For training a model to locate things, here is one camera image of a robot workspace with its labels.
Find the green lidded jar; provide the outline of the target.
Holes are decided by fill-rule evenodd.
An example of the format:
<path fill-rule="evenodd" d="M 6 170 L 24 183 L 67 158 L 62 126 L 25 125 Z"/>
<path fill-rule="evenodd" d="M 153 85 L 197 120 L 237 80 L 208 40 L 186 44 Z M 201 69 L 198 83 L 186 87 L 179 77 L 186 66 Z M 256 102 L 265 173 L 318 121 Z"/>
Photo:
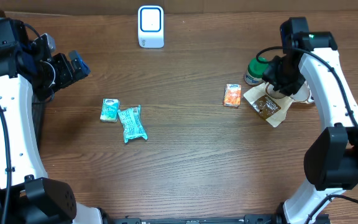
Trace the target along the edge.
<path fill-rule="evenodd" d="M 263 57 L 260 57 L 259 62 L 256 58 L 253 58 L 247 67 L 247 71 L 244 74 L 244 80 L 248 85 L 257 86 L 263 82 L 263 73 L 268 67 L 266 62 L 267 60 Z"/>

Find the clear bagged bread pack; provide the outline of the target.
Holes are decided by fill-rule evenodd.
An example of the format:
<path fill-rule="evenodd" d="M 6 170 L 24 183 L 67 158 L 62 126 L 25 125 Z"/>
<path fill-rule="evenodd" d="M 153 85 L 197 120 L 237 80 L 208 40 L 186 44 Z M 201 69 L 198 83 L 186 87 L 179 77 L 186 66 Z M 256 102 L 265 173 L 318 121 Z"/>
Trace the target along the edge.
<path fill-rule="evenodd" d="M 245 92 L 244 98 L 257 114 L 274 128 L 285 120 L 287 111 L 293 103 L 314 103 L 307 82 L 291 96 L 275 91 L 269 83 L 262 83 Z"/>

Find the green Kleenex tissue pack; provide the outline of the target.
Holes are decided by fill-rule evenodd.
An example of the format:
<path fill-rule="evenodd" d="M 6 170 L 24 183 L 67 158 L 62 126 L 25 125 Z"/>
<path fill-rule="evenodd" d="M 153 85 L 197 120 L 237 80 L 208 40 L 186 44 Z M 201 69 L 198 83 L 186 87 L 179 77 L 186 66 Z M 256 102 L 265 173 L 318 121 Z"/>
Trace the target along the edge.
<path fill-rule="evenodd" d="M 118 99 L 104 98 L 101 109 L 100 120 L 102 122 L 117 122 L 117 111 L 120 107 L 120 101 Z"/>

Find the orange tissue packet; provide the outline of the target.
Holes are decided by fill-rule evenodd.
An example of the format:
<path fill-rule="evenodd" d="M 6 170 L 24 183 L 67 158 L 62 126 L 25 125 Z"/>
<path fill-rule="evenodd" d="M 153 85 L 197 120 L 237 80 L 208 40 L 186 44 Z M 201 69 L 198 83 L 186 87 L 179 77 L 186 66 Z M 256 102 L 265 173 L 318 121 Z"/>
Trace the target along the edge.
<path fill-rule="evenodd" d="M 241 104 L 241 85 L 227 84 L 224 90 L 223 105 L 238 108 Z"/>

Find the light green wipes packet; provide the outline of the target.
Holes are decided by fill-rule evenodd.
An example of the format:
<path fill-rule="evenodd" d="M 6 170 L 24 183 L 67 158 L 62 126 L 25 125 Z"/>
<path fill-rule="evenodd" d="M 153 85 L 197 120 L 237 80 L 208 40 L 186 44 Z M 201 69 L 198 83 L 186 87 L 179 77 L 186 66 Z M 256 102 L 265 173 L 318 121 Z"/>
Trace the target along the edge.
<path fill-rule="evenodd" d="M 127 144 L 130 140 L 143 138 L 148 140 L 148 135 L 142 125 L 140 119 L 141 105 L 126 110 L 118 110 L 118 116 L 123 127 L 124 143 Z"/>

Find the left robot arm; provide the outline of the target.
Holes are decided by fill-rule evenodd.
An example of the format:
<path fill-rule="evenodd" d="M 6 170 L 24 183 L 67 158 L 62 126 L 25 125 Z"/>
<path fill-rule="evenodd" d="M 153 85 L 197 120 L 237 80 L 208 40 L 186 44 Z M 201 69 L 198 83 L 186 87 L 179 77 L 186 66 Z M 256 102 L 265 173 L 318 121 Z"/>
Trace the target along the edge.
<path fill-rule="evenodd" d="M 77 51 L 58 54 L 48 34 L 0 18 L 0 223 L 109 223 L 100 208 L 78 203 L 71 187 L 48 177 L 32 116 L 54 94 L 87 77 Z"/>

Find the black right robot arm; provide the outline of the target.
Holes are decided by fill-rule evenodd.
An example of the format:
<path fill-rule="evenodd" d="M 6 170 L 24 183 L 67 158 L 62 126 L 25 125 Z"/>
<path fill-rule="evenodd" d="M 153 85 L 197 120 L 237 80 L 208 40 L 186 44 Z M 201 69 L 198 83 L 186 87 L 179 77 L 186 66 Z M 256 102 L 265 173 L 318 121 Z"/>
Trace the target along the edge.
<path fill-rule="evenodd" d="M 346 82 L 330 32 L 310 32 L 305 17 L 280 26 L 282 56 L 268 61 L 263 80 L 273 91 L 295 96 L 307 84 L 322 132 L 307 150 L 306 179 L 270 223 L 328 223 L 323 209 L 358 184 L 358 105 Z"/>

